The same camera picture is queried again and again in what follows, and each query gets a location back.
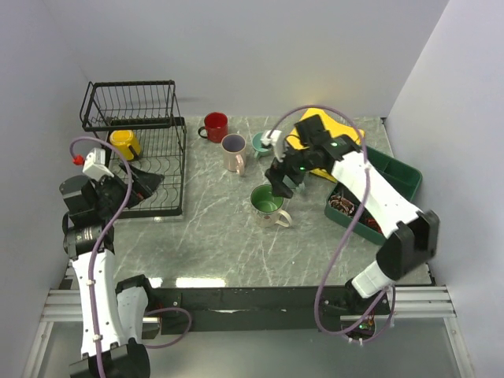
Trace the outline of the floral mug green inside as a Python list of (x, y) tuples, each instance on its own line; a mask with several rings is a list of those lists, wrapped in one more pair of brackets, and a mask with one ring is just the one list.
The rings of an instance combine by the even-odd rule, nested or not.
[(272, 193), (272, 186), (262, 184), (250, 194), (250, 204), (254, 219), (260, 227), (279, 225), (289, 228), (293, 225), (291, 215), (283, 209), (284, 198)]

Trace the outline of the yellow enamel mug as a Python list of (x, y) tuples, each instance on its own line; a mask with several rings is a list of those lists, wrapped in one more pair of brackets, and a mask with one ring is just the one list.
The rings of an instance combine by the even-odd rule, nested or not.
[(109, 141), (128, 161), (134, 161), (140, 158), (141, 146), (132, 130), (113, 131), (109, 136)]

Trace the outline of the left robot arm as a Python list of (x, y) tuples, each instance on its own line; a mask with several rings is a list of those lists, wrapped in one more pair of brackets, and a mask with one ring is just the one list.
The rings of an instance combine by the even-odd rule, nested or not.
[(80, 360), (69, 366), (72, 377), (148, 377), (150, 360), (142, 344), (143, 317), (158, 298), (144, 275), (113, 282), (114, 229), (108, 225), (122, 202), (136, 206), (149, 198), (164, 177), (135, 167), (132, 192), (107, 172), (93, 181), (85, 175), (64, 181), (59, 191), (68, 208), (63, 218), (64, 249), (79, 284), (83, 322)]

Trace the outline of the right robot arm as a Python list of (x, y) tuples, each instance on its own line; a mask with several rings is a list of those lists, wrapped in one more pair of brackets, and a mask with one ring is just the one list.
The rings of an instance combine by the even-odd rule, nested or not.
[(273, 149), (275, 158), (265, 176), (275, 196), (291, 198), (284, 182), (302, 182), (302, 174), (323, 169), (344, 185), (379, 225), (385, 241), (373, 263), (356, 275), (345, 294), (352, 313), (364, 313), (373, 296), (417, 266), (435, 256), (439, 217), (421, 211), (400, 195), (372, 166), (366, 147), (348, 135), (331, 136), (319, 115), (295, 124), (301, 148), (287, 145), (287, 135), (277, 128), (261, 136), (261, 144)]

